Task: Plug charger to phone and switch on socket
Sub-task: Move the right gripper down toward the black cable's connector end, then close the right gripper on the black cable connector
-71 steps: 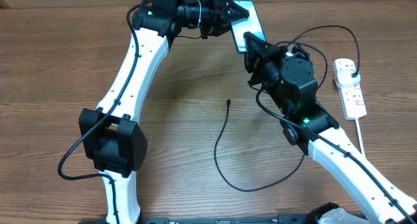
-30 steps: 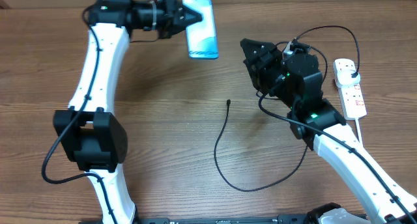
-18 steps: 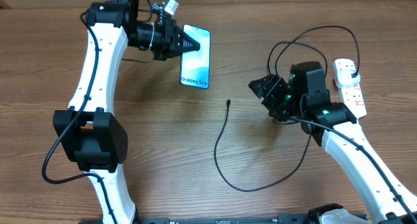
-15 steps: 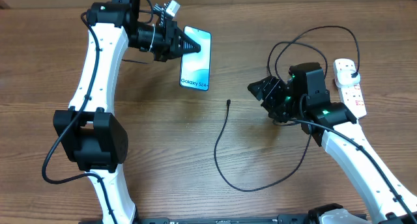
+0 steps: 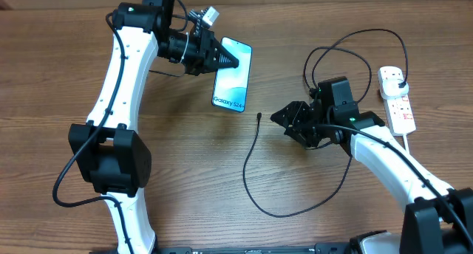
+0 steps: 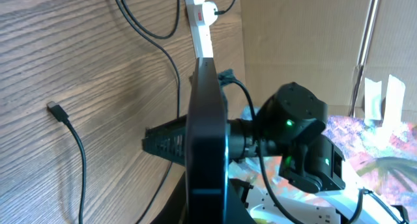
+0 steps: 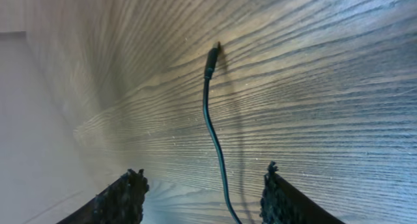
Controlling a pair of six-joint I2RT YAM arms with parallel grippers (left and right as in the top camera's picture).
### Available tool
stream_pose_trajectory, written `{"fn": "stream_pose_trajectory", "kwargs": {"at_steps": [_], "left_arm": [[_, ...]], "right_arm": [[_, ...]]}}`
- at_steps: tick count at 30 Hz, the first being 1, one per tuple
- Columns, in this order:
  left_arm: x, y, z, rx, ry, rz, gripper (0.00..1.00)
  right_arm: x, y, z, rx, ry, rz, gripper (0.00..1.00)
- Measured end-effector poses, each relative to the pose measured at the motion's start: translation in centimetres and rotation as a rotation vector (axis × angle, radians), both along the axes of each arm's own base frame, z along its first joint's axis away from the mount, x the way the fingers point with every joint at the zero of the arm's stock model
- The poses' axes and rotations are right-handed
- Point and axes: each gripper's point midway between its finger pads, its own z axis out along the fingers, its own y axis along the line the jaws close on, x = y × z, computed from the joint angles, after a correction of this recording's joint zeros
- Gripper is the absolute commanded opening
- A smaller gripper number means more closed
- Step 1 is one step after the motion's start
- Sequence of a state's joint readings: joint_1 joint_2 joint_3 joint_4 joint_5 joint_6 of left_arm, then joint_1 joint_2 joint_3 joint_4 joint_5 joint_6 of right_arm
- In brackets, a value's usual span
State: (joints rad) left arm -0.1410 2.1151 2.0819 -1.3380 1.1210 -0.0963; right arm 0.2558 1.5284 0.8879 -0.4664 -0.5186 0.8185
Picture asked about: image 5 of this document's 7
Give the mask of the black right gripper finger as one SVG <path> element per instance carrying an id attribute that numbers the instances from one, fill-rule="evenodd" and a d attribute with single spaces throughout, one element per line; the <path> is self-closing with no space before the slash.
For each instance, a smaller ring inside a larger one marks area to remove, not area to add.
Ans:
<path id="1" fill-rule="evenodd" d="M 304 101 L 292 101 L 283 109 L 270 116 L 270 120 L 286 129 L 294 131 L 310 130 L 313 112 Z"/>
<path id="2" fill-rule="evenodd" d="M 285 129 L 284 135 L 289 136 L 304 148 L 315 148 L 318 146 L 318 137 L 312 129 L 297 130 L 294 127 Z"/>

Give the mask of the Samsung Galaxy smartphone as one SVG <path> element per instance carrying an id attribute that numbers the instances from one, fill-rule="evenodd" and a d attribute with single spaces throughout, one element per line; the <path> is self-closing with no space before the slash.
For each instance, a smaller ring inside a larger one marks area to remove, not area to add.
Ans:
<path id="1" fill-rule="evenodd" d="M 214 106 L 244 112 L 253 49 L 228 37 L 223 37 L 221 44 L 239 60 L 239 66 L 217 71 L 211 102 Z"/>

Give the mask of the white power strip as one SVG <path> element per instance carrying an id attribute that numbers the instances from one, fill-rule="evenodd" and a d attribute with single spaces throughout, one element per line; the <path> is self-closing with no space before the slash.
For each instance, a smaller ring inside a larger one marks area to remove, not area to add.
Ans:
<path id="1" fill-rule="evenodd" d="M 379 86 L 383 80 L 398 80 L 399 82 L 404 82 L 404 76 L 401 69 L 398 67 L 383 66 L 378 70 Z M 392 135 L 408 135 L 416 130 L 408 95 L 395 98 L 394 100 L 383 99 L 383 102 Z"/>

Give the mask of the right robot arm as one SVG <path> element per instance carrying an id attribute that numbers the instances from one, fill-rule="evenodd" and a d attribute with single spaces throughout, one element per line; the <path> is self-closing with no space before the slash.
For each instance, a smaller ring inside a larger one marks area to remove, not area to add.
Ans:
<path id="1" fill-rule="evenodd" d="M 305 148 L 323 139 L 340 145 L 380 180 L 404 210 L 402 231 L 365 233 L 346 253 L 471 253 L 472 189 L 455 189 L 425 169 L 394 139 L 384 121 L 361 113 L 345 77 L 310 90 L 312 103 L 293 101 L 271 115 Z"/>

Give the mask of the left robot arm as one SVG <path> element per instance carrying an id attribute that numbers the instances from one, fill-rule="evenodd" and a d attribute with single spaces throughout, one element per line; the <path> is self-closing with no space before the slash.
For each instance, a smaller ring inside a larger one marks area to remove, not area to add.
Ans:
<path id="1" fill-rule="evenodd" d="M 156 58 L 182 64 L 188 75 L 235 68 L 239 60 L 214 36 L 213 7 L 186 11 L 184 27 L 171 23 L 179 0 L 121 3 L 106 16 L 113 50 L 98 100 L 86 122 L 69 129 L 69 144 L 84 181 L 104 201 L 118 236 L 117 253 L 156 253 L 144 189 L 152 155 L 138 134 L 138 115 Z"/>

